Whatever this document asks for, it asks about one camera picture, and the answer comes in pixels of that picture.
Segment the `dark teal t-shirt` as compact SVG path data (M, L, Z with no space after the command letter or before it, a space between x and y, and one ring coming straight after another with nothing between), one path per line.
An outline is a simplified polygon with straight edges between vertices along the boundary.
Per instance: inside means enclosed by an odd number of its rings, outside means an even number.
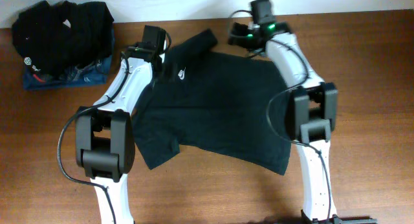
M170 48L166 77L143 90L132 123L144 162L154 169L187 145L283 175L291 149L284 80L272 62L214 52L216 44L206 29Z

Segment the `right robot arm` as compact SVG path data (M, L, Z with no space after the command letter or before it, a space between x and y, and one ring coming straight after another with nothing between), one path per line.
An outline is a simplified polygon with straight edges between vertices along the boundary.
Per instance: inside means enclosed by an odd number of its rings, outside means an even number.
M287 86L269 100L265 113L272 132L296 145L304 193L301 223L377 223L370 217L340 218L337 214L329 152L338 90L315 72L289 26L276 22L231 23L228 42L252 56L270 59Z

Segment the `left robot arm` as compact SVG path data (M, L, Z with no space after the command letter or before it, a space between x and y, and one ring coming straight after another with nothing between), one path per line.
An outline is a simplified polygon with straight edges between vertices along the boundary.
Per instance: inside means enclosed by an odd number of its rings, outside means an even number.
M94 186L102 223L134 223L127 189L135 159L131 115L170 45L164 41L128 47L108 89L76 117L76 162Z

